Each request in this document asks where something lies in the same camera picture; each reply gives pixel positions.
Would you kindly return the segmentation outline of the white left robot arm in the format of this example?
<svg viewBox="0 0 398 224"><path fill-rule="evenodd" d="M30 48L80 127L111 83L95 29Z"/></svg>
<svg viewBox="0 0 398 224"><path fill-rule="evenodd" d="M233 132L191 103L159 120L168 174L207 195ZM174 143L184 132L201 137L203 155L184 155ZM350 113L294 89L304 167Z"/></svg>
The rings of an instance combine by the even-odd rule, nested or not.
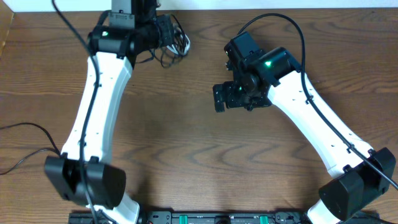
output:
<svg viewBox="0 0 398 224"><path fill-rule="evenodd" d="M171 45L169 15L158 16L158 1L113 1L83 41L88 52L85 89L72 131L45 173L65 200L88 207L116 223L137 223L140 206L125 191L126 173L112 166L113 133L123 91L136 57Z"/></svg>

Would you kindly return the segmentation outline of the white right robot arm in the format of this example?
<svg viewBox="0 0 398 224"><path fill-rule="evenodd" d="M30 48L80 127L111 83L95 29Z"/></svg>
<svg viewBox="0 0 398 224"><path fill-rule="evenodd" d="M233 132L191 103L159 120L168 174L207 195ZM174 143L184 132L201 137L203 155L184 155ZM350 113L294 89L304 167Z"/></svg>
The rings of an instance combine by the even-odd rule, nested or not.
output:
<svg viewBox="0 0 398 224"><path fill-rule="evenodd" d="M332 180L318 191L311 223L342 223L386 193L396 158L357 136L313 88L300 64L283 47L261 49L243 32L224 47L233 80L213 86L215 110L276 106L308 139Z"/></svg>

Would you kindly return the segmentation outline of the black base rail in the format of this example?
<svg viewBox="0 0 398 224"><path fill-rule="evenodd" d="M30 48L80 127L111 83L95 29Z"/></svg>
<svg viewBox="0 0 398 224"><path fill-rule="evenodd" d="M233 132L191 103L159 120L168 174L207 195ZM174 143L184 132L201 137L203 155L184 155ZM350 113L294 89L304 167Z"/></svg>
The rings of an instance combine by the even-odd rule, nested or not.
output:
<svg viewBox="0 0 398 224"><path fill-rule="evenodd" d="M103 212L97 213L99 223L118 223L114 218L108 218ZM70 213L69 224L93 223L91 213ZM272 213L175 213L170 211L142 212L138 224L305 224L310 220L301 212ZM382 223L378 213L363 213L339 223L373 224Z"/></svg>

